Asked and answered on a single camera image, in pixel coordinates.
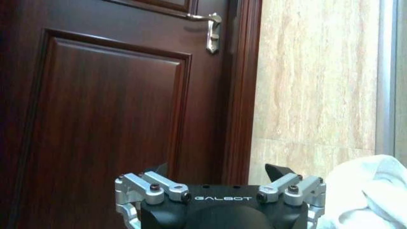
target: cloth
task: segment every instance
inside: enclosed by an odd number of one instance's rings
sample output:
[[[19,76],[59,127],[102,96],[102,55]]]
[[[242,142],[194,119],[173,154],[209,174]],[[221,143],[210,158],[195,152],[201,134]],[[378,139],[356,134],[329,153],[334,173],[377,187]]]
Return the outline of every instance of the cloth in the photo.
[[[407,228],[407,169],[394,157],[377,155],[341,164],[326,184],[318,229]]]

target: door frame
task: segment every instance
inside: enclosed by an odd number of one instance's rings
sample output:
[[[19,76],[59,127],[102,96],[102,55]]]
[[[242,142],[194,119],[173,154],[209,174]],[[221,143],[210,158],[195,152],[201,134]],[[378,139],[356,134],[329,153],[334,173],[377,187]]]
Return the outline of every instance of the door frame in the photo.
[[[238,0],[239,30],[227,118],[222,183],[249,182],[263,0]]]
[[[398,1],[381,0],[376,154],[396,156],[396,65]]]

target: lever handle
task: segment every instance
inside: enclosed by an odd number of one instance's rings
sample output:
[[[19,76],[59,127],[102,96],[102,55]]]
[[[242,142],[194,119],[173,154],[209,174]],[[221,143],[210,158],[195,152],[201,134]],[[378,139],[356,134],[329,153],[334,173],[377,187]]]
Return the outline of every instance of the lever handle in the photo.
[[[187,19],[191,21],[209,21],[209,34],[206,39],[206,49],[211,54],[215,54],[219,50],[221,40],[221,23],[222,17],[213,13],[209,16],[187,14]]]
[[[215,23],[222,23],[222,17],[217,13],[210,14],[209,16],[187,14],[187,18],[191,21],[213,21]]]

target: bolt head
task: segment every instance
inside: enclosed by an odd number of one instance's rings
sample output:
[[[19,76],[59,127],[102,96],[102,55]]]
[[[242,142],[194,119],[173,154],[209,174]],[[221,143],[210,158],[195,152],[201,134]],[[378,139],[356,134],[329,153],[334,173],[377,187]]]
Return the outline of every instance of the bolt head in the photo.
[[[267,202],[267,196],[263,193],[258,193],[257,200],[259,201],[259,203],[266,203]]]
[[[297,185],[290,185],[289,186],[289,192],[293,194],[298,194],[299,193],[299,187]]]
[[[150,189],[151,189],[151,191],[159,191],[161,190],[161,185],[159,184],[151,184]]]
[[[183,196],[181,197],[181,200],[182,200],[183,203],[186,203],[186,204],[191,201],[191,199],[193,199],[193,195],[191,195],[190,192],[186,192],[186,193],[183,194]]]

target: wooden door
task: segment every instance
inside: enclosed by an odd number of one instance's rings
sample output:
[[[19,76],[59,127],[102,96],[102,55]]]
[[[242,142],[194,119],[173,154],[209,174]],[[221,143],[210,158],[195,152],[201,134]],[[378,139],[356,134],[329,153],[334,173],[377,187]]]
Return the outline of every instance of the wooden door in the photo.
[[[173,179],[221,182],[229,1],[9,4],[2,221],[19,228],[122,228],[118,175],[169,162]],[[215,55],[206,50],[207,22],[186,19],[214,12],[223,17]]]

